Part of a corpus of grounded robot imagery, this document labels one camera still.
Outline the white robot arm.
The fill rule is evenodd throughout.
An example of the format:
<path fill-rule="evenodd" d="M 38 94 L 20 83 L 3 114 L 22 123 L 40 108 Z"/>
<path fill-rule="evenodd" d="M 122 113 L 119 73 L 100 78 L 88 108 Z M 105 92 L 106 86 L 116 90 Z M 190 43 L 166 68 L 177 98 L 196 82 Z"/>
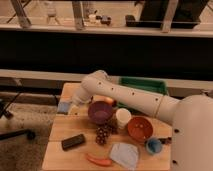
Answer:
<path fill-rule="evenodd" d="M 213 98 L 168 95 L 112 83 L 103 70 L 85 76 L 72 96 L 76 106 L 93 95 L 111 97 L 172 126 L 170 171 L 213 171 Z"/>

